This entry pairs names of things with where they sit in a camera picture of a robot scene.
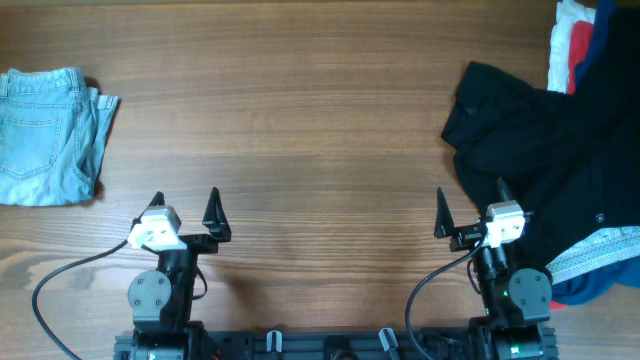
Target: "blue cloth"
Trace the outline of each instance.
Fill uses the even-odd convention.
[[[576,65],[576,89],[580,84],[580,80],[584,74],[589,70],[591,64],[600,56],[600,53],[607,44],[607,36],[609,33],[609,18],[616,12],[615,0],[600,0],[598,8],[596,9],[596,18],[593,23],[593,35],[591,36],[591,42],[589,43],[589,50],[587,51],[587,57],[583,62]]]
[[[0,203],[89,200],[118,98],[66,68],[0,77]]]
[[[603,266],[571,280],[553,285],[553,300],[580,305],[604,294],[614,284],[640,287],[640,257]]]

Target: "light blue denim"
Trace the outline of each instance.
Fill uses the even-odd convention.
[[[89,200],[118,97],[88,88],[80,69],[0,77],[0,203]]]

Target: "clothing pile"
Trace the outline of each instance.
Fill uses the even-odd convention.
[[[472,63],[442,137],[481,213],[499,201],[498,177],[534,213],[509,250],[549,269],[554,300],[577,304],[618,281],[640,285],[629,276],[640,268],[631,266],[640,255],[640,10],[615,10],[610,0],[595,14],[569,5],[578,6],[558,4],[552,36],[554,91]],[[568,35],[566,13],[584,22],[573,21]]]
[[[87,87],[80,69],[0,78],[0,203],[89,200],[118,97]]]

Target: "wooden table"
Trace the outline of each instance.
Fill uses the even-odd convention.
[[[470,60],[544,87],[554,2],[258,3],[0,9],[0,69],[82,67],[119,95],[88,204],[0,208],[0,359],[64,358],[31,312],[34,286],[113,247],[162,190],[202,231],[212,186],[233,228],[200,259],[209,330],[404,327],[425,274],[451,261],[433,239],[435,192],[477,212],[439,137]],[[125,248],[47,285],[46,320],[83,358],[132,330],[129,282],[153,256]],[[638,292],[617,287],[554,313],[563,359],[628,359]],[[483,313],[463,267],[427,286],[416,326]]]

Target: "black clothing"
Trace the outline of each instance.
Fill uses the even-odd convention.
[[[502,176],[534,216],[522,256],[546,265],[602,227],[640,225],[640,10],[621,9],[575,95],[471,63],[442,138],[480,209]]]

